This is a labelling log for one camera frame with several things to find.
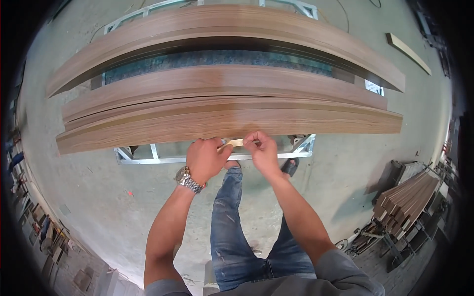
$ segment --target hand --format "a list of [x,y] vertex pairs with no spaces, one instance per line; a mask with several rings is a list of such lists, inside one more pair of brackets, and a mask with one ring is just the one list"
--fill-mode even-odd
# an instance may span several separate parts
[[[254,140],[260,140],[260,143],[254,143]],[[252,161],[255,167],[267,179],[281,177],[283,175],[278,158],[276,156],[276,142],[264,132],[251,132],[245,136],[244,147],[252,154]]]
[[221,138],[214,137],[207,140],[197,139],[189,146],[186,166],[189,167],[191,178],[199,185],[203,186],[210,178],[219,174],[232,153],[232,145],[227,145],[218,153],[217,148],[221,145]]

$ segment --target gray t-shirt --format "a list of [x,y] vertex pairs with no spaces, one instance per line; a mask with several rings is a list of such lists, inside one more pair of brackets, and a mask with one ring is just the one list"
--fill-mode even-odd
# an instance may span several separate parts
[[[243,283],[216,296],[309,296],[376,295],[383,296],[383,286],[361,271],[341,250],[324,253],[314,267],[317,279],[287,276],[260,282]],[[182,281],[161,279],[145,288],[146,296],[189,296]]]

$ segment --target silver watch strap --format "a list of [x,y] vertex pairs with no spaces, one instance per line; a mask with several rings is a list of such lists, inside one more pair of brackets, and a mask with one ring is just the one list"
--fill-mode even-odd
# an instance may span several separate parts
[[184,178],[184,180],[181,182],[181,185],[186,186],[187,188],[191,189],[191,191],[196,194],[200,193],[203,188],[203,186],[200,186],[189,175]]

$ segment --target sandal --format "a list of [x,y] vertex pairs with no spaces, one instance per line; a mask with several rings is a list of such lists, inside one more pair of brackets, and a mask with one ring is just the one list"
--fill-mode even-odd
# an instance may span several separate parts
[[282,166],[282,172],[289,174],[290,177],[293,177],[299,164],[300,164],[300,159],[298,157],[289,158],[285,162],[285,164]]

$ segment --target man's left hand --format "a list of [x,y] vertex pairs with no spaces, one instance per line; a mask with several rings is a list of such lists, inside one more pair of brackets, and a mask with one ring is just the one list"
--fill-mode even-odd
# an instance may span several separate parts
[[186,166],[189,167],[191,178],[203,186],[210,178],[219,174],[226,163],[233,146],[227,145],[219,153],[217,149],[222,145],[221,138],[197,139],[192,143],[186,154]]

